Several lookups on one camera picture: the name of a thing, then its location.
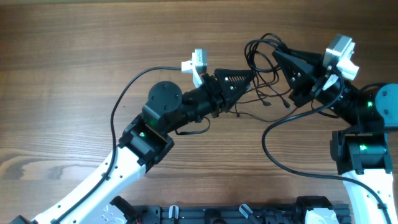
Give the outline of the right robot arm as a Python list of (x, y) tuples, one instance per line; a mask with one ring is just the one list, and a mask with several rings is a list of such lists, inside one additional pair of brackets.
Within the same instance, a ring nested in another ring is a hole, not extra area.
[(392, 198), (392, 159), (388, 134), (397, 131), (397, 84), (351, 84), (359, 68), (353, 48), (324, 55), (275, 50), (272, 55), (301, 107), (317, 100), (349, 124), (332, 132), (330, 152), (349, 193), (357, 223), (397, 223)]

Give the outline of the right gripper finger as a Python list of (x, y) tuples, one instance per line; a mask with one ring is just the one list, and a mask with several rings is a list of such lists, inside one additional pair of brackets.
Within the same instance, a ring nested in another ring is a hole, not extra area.
[(294, 59), (289, 52), (274, 50), (272, 56), (281, 68), (291, 89), (299, 93), (309, 93), (312, 86), (317, 81), (314, 72), (317, 66), (310, 64), (294, 65), (291, 60)]
[(322, 54), (294, 49), (289, 49), (289, 55), (294, 58), (291, 60), (294, 65), (303, 65), (307, 63), (312, 66), (319, 66), (322, 65), (324, 59)]

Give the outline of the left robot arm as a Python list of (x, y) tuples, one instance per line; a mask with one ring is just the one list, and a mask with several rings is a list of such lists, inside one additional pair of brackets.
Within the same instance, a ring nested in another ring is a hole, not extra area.
[(252, 70), (216, 69), (204, 74), (202, 84), (183, 93), (169, 81), (149, 91), (142, 112), (113, 142), (112, 153), (65, 198), (28, 220), (19, 215), (13, 223), (127, 223), (134, 212), (116, 205), (116, 197), (141, 179), (174, 146), (169, 133), (208, 115), (229, 111), (254, 79)]

